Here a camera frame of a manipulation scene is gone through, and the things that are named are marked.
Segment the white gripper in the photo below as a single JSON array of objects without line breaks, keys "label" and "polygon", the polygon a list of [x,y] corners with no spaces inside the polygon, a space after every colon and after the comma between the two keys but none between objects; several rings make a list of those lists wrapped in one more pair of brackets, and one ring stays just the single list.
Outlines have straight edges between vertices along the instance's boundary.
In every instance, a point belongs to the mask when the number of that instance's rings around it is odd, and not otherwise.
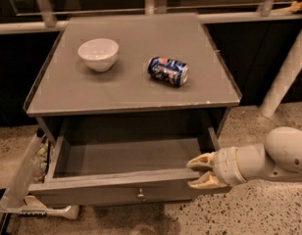
[{"label": "white gripper", "polygon": [[216,154],[201,154],[187,162],[186,167],[191,169],[213,169],[201,175],[198,179],[188,181],[190,188],[198,190],[223,188],[226,185],[233,187],[246,182],[242,176],[236,156],[235,147],[221,148]]}]

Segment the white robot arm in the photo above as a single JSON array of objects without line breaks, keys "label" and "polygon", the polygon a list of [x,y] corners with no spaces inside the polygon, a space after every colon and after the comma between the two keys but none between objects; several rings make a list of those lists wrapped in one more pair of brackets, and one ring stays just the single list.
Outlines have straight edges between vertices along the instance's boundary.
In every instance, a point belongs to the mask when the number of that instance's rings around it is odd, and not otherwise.
[{"label": "white robot arm", "polygon": [[[302,29],[260,106],[264,117],[274,114],[301,70]],[[189,187],[200,190],[233,187],[254,179],[302,181],[302,131],[278,127],[268,133],[263,143],[222,148],[202,154],[186,166],[207,170],[188,183]]]}]

